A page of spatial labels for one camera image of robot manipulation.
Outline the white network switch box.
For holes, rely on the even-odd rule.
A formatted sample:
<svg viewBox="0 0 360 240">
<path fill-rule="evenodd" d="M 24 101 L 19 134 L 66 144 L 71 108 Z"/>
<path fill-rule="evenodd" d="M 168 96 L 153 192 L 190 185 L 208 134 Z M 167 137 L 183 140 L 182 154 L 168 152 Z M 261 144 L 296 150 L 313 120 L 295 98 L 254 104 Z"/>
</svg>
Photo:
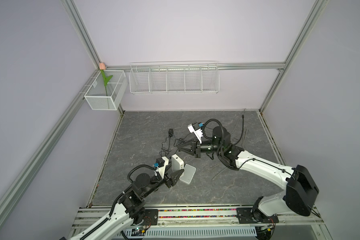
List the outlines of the white network switch box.
<svg viewBox="0 0 360 240">
<path fill-rule="evenodd" d="M 183 170 L 185 166 L 184 161 L 177 154 L 171 156 L 171 164 L 173 172 Z"/>
</svg>

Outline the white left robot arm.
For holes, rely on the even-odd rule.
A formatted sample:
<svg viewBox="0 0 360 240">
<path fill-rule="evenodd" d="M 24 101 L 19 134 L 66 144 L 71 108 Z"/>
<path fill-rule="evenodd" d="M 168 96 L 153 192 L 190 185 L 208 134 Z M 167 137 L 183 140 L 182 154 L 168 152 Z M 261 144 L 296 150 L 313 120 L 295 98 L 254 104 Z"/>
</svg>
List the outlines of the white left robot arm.
<svg viewBox="0 0 360 240">
<path fill-rule="evenodd" d="M 177 184 L 184 168 L 173 171 L 166 165 L 138 165 L 127 175 L 130 185 L 116 197 L 111 209 L 72 240 L 111 240 L 127 227 L 143 221 L 145 198 L 160 186 L 171 188 Z"/>
</svg>

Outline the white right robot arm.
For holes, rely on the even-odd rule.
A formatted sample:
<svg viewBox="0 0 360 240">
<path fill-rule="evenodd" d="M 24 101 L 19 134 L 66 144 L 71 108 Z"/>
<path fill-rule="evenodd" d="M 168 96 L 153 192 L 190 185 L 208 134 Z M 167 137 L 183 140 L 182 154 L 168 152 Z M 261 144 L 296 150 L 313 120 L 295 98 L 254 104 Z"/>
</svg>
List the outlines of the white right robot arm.
<svg viewBox="0 0 360 240">
<path fill-rule="evenodd" d="M 318 215 L 314 205 L 320 191 L 304 166 L 284 166 L 255 156 L 238 143 L 232 143 L 231 134 L 217 119 L 191 124 L 188 129 L 194 138 L 177 145 L 178 151 L 195 158 L 206 154 L 230 170 L 248 171 L 281 188 L 281 192 L 255 201 L 249 211 L 250 220 L 264 223 L 275 215 L 289 212 L 303 217 Z"/>
</svg>

